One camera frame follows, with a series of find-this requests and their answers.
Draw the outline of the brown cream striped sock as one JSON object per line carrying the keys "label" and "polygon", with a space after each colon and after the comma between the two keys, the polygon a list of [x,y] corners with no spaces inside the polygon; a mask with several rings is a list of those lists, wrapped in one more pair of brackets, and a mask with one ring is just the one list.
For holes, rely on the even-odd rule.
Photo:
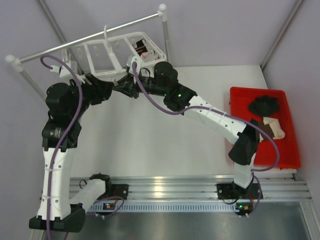
{"label": "brown cream striped sock", "polygon": [[258,126],[273,140],[281,140],[286,136],[277,118],[263,117]]}

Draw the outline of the white plastic clip hanger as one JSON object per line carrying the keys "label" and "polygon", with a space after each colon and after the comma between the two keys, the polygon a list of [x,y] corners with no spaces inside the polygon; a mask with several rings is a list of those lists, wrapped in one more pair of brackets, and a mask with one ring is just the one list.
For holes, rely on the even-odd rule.
{"label": "white plastic clip hanger", "polygon": [[96,78],[113,82],[124,77],[130,69],[126,63],[129,56],[139,56],[133,47],[133,43],[145,39],[147,50],[155,50],[159,56],[158,60],[144,62],[141,68],[152,70],[155,64],[167,60],[166,54],[141,31],[131,32],[110,37],[107,33],[108,27],[103,29],[103,38],[88,40],[74,45],[70,50],[62,51],[62,61],[77,62],[77,76],[85,81],[85,74],[91,73]]}

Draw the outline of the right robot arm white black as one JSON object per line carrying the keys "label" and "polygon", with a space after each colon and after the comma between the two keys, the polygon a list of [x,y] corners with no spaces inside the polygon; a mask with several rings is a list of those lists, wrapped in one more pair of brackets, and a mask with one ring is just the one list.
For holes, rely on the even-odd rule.
{"label": "right robot arm white black", "polygon": [[234,178],[222,200],[237,201],[250,195],[254,181],[251,168],[259,144],[257,121],[238,119],[213,107],[179,83],[178,72],[165,61],[158,62],[147,76],[133,62],[126,75],[114,82],[113,89],[134,99],[143,93],[166,114],[189,117],[223,135],[232,144],[228,156],[234,162]]}

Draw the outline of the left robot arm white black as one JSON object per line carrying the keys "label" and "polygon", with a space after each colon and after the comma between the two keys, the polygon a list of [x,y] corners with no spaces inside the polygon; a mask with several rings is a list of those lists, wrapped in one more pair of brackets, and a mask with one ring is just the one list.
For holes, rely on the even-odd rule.
{"label": "left robot arm white black", "polygon": [[45,103],[49,110],[42,130],[44,182],[40,208],[29,220],[30,229],[78,233],[94,202],[113,194],[110,176],[96,173],[70,198],[71,168],[82,129],[81,117],[89,106],[108,100],[114,86],[90,73],[85,78],[84,83],[71,79],[69,83],[56,83],[46,91]]}

